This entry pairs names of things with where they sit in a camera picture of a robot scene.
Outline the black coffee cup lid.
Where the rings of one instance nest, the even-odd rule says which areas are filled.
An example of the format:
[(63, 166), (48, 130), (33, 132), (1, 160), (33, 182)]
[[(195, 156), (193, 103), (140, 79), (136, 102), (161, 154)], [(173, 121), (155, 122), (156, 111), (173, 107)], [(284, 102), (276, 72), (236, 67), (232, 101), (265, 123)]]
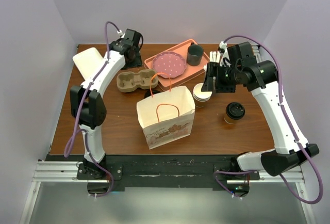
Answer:
[(225, 111), (226, 111), (226, 115), (233, 120), (239, 120), (243, 118), (245, 115), (244, 106), (238, 102), (229, 103)]

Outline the single brown paper cup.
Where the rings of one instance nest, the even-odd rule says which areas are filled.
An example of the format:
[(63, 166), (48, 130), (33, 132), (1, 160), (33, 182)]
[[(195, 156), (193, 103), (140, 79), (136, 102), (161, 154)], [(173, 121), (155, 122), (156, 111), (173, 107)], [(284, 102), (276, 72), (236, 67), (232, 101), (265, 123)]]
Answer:
[(228, 116), (227, 114), (224, 115), (224, 121), (228, 124), (236, 124), (238, 122), (237, 119), (233, 119), (232, 117)]

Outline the paper bag with orange handles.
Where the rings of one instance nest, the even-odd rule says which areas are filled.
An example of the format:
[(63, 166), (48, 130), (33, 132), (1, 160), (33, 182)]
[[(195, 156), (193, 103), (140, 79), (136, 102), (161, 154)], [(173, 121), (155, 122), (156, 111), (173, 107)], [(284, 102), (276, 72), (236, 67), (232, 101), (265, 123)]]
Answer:
[(136, 110), (150, 150), (191, 134), (195, 102), (186, 86), (151, 93), (137, 102)]

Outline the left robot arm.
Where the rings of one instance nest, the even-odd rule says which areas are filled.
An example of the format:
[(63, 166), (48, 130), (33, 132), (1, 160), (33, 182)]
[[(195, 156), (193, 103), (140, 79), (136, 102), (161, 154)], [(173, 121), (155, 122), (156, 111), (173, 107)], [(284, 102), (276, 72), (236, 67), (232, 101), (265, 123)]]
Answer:
[(82, 133), (85, 147), (82, 171), (96, 179), (109, 176), (102, 144), (102, 124), (107, 115), (104, 93), (120, 70), (142, 65), (140, 50), (143, 41), (141, 33), (127, 29), (119, 39), (107, 43), (107, 52), (91, 75), (70, 89), (71, 114), (75, 124), (64, 154), (70, 155), (76, 136)]

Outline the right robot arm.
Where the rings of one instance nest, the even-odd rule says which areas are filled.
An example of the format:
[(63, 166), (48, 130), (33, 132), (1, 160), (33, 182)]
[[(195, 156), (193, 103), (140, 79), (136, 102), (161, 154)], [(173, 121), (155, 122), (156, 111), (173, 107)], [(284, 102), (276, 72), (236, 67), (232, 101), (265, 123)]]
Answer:
[(319, 154), (318, 146), (308, 142), (294, 120), (273, 62), (244, 63), (240, 60), (238, 66), (230, 67), (216, 62), (207, 64), (203, 92), (214, 89), (220, 93), (234, 93), (236, 85), (246, 87), (259, 104), (270, 128), (274, 149), (239, 155), (229, 167), (233, 178), (241, 179), (248, 171), (260, 170), (277, 176), (303, 164), (307, 156)]

